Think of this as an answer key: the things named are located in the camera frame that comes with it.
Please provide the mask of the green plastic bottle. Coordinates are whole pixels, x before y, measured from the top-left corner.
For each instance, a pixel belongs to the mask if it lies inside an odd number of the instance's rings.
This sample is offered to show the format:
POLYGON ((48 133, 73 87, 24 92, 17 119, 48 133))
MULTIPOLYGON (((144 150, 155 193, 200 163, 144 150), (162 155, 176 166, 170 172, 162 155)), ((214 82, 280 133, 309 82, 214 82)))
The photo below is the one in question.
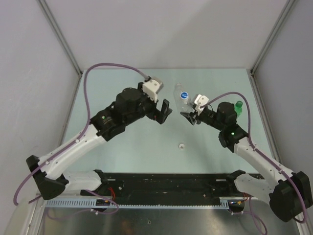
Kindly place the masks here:
POLYGON ((242 113, 242 108, 236 108, 235 104, 234 104, 234 110, 235 110, 235 112, 237 114, 237 118, 238 118, 241 115, 241 113, 242 113))

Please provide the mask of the green bottle cap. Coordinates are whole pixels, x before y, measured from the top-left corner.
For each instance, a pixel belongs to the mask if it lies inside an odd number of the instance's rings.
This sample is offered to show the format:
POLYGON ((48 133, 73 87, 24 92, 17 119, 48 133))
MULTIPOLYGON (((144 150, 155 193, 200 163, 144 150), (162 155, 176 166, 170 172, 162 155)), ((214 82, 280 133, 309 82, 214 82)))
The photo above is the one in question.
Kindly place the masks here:
POLYGON ((236 104, 235 104, 235 107, 236 107, 236 108, 242 108, 242 106, 243 106, 243 102, 240 101, 240 100, 237 101, 236 104))

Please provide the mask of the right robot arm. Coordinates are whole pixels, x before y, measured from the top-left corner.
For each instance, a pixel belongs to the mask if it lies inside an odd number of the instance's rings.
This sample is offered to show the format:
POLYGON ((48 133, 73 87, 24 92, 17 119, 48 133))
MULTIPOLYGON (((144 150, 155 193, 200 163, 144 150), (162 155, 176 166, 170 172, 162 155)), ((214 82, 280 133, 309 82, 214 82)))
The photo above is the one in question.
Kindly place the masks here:
POLYGON ((275 159, 262 156, 252 144, 248 133, 237 124, 234 104, 222 102, 216 111, 208 108, 181 112, 192 125, 205 123, 219 130, 219 141, 224 148, 247 161, 261 176, 256 179, 237 170, 228 176, 225 190, 230 196, 247 193, 268 204, 274 214, 288 222, 313 205, 308 176, 295 173, 275 159))

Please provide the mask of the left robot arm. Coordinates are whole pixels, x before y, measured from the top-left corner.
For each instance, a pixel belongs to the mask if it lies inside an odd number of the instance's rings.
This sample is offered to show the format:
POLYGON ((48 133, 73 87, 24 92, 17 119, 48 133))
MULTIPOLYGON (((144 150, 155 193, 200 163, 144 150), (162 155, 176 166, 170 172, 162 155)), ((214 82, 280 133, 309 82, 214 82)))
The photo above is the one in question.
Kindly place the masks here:
POLYGON ((101 170, 69 172, 67 168, 95 147, 123 133, 135 121, 148 117, 163 124, 171 114, 169 101, 164 100, 157 109, 157 94, 163 83, 152 78, 140 82, 137 88, 125 88, 115 101, 87 121, 87 126, 78 135, 51 153, 27 158, 34 181, 44 200, 53 199, 65 191, 84 190, 87 193, 104 195, 108 190, 107 179, 101 170))

